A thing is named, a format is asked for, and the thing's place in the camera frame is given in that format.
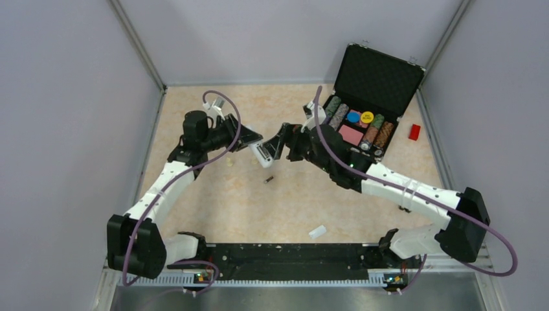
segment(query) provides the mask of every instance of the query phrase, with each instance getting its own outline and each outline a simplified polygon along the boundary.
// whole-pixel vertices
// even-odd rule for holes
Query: yellow disc
[[[374,114],[369,111],[366,111],[361,115],[362,123],[368,124],[368,123],[371,123],[373,120],[374,120]]]

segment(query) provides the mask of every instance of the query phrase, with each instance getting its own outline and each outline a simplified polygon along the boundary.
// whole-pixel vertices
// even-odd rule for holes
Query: table surface
[[[320,102],[333,85],[323,85]],[[202,94],[215,89],[237,105],[244,125],[270,139],[283,122],[302,124],[302,106],[315,95],[316,84],[268,86],[169,87],[145,171],[143,195],[160,174],[168,154],[182,134],[186,112],[202,109]],[[209,95],[209,101],[215,95]],[[228,114],[232,108],[223,108]],[[440,187],[429,140],[422,129],[417,141],[408,139],[410,127],[423,127],[417,100],[412,99],[382,163],[406,176]],[[212,152],[209,158],[220,153]],[[383,198],[345,190],[327,173],[305,161],[281,160],[271,168],[254,163],[249,149],[227,154],[203,169],[179,197],[161,227],[164,238],[178,231],[206,236],[208,242],[310,243],[377,242],[393,228],[429,224],[426,217],[400,211]],[[226,157],[233,165],[228,166]],[[263,181],[274,179],[268,184]],[[312,240],[308,233],[319,225],[328,232]]]

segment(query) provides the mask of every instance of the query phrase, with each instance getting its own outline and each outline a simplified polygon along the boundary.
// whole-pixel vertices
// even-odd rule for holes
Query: case lid
[[[424,74],[419,65],[351,43],[345,50],[334,90],[400,116]]]

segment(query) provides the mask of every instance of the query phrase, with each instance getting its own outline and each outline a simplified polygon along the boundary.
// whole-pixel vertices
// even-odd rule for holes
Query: white wall
[[[106,0],[0,1],[0,310],[89,310],[159,92]]]
[[[347,43],[425,65],[461,0],[121,0],[164,83],[335,80]]]
[[[549,3],[475,1],[423,88],[457,185],[480,190],[519,254],[510,310],[546,310]],[[488,238],[497,270],[510,257]]]

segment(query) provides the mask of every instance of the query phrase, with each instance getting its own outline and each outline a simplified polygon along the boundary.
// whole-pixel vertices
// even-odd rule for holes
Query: gray floor
[[[112,311],[485,310],[472,273],[424,273],[414,288],[401,297],[366,288],[215,288],[196,299],[173,292],[142,308],[166,289],[169,288],[118,288]]]

